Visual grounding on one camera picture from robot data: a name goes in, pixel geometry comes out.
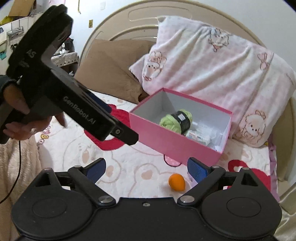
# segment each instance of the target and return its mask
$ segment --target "bow print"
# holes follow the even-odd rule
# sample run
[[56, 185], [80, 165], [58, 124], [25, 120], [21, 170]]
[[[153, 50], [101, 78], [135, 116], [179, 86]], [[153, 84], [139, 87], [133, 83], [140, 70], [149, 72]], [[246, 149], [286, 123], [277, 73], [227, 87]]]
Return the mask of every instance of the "bow print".
[[260, 69], [265, 70], [269, 66], [269, 63], [266, 62], [267, 53], [264, 52], [264, 53], [257, 54], [257, 57], [261, 61]]

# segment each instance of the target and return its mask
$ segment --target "open box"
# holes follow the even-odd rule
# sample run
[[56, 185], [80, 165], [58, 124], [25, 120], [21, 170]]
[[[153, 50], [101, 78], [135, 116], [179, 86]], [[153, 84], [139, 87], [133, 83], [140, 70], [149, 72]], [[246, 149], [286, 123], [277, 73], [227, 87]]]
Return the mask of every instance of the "open box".
[[[216, 150], [159, 126], [162, 117], [180, 109], [189, 111], [194, 122], [206, 123], [221, 131], [220, 144]], [[131, 128], [139, 134], [139, 142], [144, 145], [184, 165], [190, 157], [195, 157], [212, 166], [223, 153], [232, 113], [206, 101], [163, 88], [137, 105], [129, 117]]]

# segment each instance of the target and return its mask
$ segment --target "screw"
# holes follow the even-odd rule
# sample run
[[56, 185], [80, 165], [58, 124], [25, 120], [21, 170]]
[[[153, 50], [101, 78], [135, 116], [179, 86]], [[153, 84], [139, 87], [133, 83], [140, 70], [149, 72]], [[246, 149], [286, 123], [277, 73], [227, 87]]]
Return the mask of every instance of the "screw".
[[191, 203], [191, 202], [194, 202], [194, 200], [195, 200], [194, 197], [190, 195], [185, 195], [180, 197], [180, 201], [182, 203]]
[[99, 197], [99, 202], [100, 203], [110, 203], [112, 201], [113, 201], [113, 197], [111, 197], [109, 195]]

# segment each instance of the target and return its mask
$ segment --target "orange egg-shaped object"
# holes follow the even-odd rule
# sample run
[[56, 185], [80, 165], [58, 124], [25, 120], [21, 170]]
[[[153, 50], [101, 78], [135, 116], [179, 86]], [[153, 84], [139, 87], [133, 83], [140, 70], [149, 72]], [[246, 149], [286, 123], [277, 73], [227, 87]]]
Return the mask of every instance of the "orange egg-shaped object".
[[175, 173], [168, 179], [168, 184], [170, 187], [177, 192], [182, 192], [185, 190], [185, 180], [182, 175]]

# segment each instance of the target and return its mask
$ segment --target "bed headboard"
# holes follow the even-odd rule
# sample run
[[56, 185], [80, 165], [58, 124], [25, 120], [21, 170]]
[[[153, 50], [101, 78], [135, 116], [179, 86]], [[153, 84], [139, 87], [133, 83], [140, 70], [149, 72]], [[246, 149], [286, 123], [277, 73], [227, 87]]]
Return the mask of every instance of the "bed headboard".
[[[87, 40], [81, 54], [81, 61], [90, 51], [94, 39], [156, 41], [157, 16], [160, 15], [178, 15], [206, 22], [264, 46], [258, 37], [243, 24], [210, 6], [186, 0], [145, 0], [127, 5], [102, 21]], [[274, 127], [274, 142], [277, 145], [278, 159], [277, 174], [280, 180], [285, 178], [287, 167], [293, 165], [295, 160], [294, 112], [295, 109], [290, 100], [284, 114]]]

